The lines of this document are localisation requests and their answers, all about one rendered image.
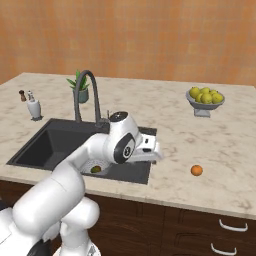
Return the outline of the dark wood drawer front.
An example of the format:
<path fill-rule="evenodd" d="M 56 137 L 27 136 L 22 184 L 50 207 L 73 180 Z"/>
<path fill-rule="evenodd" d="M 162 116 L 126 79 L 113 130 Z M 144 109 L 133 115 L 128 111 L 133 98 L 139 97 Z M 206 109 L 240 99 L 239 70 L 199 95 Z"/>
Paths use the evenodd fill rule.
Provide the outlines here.
<path fill-rule="evenodd" d="M 245 223 L 249 228 L 246 232 L 232 232 L 220 227 L 219 219 L 226 225 L 243 227 Z M 167 224 L 179 225 L 185 228 L 200 229 L 206 233 L 227 236 L 234 239 L 247 239 L 256 243 L 256 220 L 204 213 L 187 209 L 167 207 L 165 210 L 165 221 Z"/>
<path fill-rule="evenodd" d="M 256 245 L 202 233 L 166 235 L 161 256 L 256 256 Z"/>

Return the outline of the grey fruit bowl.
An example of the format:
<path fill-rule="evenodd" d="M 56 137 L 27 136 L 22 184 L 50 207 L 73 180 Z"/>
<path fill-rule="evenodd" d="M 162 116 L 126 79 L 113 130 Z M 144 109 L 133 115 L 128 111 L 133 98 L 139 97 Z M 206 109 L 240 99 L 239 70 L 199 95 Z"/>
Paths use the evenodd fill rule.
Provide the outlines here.
<path fill-rule="evenodd" d="M 198 103 L 195 101 L 194 98 L 192 98 L 189 94 L 189 92 L 186 92 L 186 98 L 190 105 L 194 109 L 194 115 L 196 117 L 210 117 L 210 112 L 212 110 L 217 109 L 219 106 L 223 105 L 225 100 L 222 100 L 220 103 L 217 104 L 203 104 L 203 103 Z"/>

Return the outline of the green plant in grey pot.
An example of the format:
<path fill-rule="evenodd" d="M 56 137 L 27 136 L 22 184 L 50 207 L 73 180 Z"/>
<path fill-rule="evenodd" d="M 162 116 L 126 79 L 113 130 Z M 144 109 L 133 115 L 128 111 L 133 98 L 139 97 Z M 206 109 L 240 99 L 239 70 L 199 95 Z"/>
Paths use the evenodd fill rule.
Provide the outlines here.
<path fill-rule="evenodd" d="M 80 76 L 79 70 L 76 71 L 75 76 L 76 78 L 74 80 L 67 78 L 67 82 L 69 83 L 69 86 L 71 87 L 72 90 L 76 89 L 76 82 Z M 84 77 L 79 86 L 78 99 L 77 99 L 77 102 L 79 104 L 86 103 L 89 100 L 88 87 L 89 87 L 89 83 L 87 82 L 87 78 Z"/>

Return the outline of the dark grey curved faucet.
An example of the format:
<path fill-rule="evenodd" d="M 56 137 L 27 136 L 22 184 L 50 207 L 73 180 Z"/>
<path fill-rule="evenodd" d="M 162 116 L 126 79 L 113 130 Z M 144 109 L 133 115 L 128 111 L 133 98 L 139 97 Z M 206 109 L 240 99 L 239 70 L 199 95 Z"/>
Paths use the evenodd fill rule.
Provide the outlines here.
<path fill-rule="evenodd" d="M 98 97 L 98 89 L 97 89 L 97 83 L 96 79 L 93 75 L 93 73 L 89 70 L 84 70 L 80 73 L 79 77 L 76 81 L 76 87 L 75 87 L 75 93 L 74 93 L 74 111 L 75 111 L 75 121 L 77 123 L 80 123 L 82 121 L 81 115 L 80 115 L 80 108 L 79 108 L 79 89 L 80 85 L 82 83 L 82 80 L 89 76 L 92 82 L 93 87 L 93 93 L 94 93 L 94 108 L 95 108 L 95 126 L 100 128 L 105 123 L 108 123 L 109 120 L 106 118 L 101 117 L 101 111 L 100 111 L 100 103 L 99 103 L 99 97 Z"/>

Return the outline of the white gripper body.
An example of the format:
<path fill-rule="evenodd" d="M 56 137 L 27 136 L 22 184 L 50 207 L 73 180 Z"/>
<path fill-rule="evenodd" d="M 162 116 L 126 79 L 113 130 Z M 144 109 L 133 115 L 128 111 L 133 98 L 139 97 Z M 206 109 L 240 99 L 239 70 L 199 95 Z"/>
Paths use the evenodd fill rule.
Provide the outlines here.
<path fill-rule="evenodd" d="M 134 152 L 132 156 L 129 158 L 130 162 L 141 162 L 141 161 L 149 161 L 149 162 L 157 162 L 163 159 L 163 153 L 161 152 L 160 143 L 157 142 L 155 148 L 151 152 L 141 151 L 139 153 Z"/>

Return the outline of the white soap dispenser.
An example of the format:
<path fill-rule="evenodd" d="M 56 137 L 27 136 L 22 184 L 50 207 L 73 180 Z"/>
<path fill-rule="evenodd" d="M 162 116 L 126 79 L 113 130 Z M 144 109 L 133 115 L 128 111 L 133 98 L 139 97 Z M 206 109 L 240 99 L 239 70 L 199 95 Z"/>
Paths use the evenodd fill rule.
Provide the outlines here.
<path fill-rule="evenodd" d="M 32 91 L 28 91 L 27 107 L 34 121 L 42 119 L 40 102 L 34 98 Z"/>

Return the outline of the dark wood cupboard door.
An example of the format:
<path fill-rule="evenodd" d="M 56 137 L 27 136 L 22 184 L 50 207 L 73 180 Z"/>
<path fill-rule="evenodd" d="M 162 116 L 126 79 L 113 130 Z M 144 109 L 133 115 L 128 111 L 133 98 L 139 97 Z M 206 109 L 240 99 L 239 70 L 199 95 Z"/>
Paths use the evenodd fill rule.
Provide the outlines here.
<path fill-rule="evenodd" d="M 102 256 L 159 256 L 163 206 L 89 195 L 99 204 L 100 217 L 89 230 Z"/>

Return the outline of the white colander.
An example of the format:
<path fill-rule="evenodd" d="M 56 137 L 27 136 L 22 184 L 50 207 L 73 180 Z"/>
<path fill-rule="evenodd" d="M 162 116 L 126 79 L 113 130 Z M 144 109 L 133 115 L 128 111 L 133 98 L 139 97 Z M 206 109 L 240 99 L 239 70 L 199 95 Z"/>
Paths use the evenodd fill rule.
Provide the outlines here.
<path fill-rule="evenodd" d="M 94 166 L 100 166 L 101 172 L 99 173 L 91 173 L 91 168 Z M 89 159 L 81 169 L 81 173 L 83 175 L 95 175 L 95 176 L 105 176 L 109 172 L 110 163 L 105 160 L 99 159 Z"/>

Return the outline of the dark grey sink basin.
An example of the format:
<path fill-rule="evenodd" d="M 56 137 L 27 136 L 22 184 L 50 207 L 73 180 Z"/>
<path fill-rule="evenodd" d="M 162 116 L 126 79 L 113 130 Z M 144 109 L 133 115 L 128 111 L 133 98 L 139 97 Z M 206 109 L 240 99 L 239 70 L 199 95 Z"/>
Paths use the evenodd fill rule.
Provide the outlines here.
<path fill-rule="evenodd" d="M 96 128 L 94 122 L 51 118 L 8 162 L 8 165 L 52 171 L 75 149 L 95 133 L 109 133 L 109 125 Z M 90 177 L 147 184 L 149 161 L 111 164 Z"/>

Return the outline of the orange tangerine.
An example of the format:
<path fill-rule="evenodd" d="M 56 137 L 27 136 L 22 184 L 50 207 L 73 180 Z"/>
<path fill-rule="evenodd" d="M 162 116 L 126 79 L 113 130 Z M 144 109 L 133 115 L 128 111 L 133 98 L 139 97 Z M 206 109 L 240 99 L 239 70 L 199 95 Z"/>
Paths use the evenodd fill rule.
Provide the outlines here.
<path fill-rule="evenodd" d="M 194 176 L 200 176 L 203 173 L 203 168 L 200 165 L 193 165 L 191 167 L 191 174 Z"/>

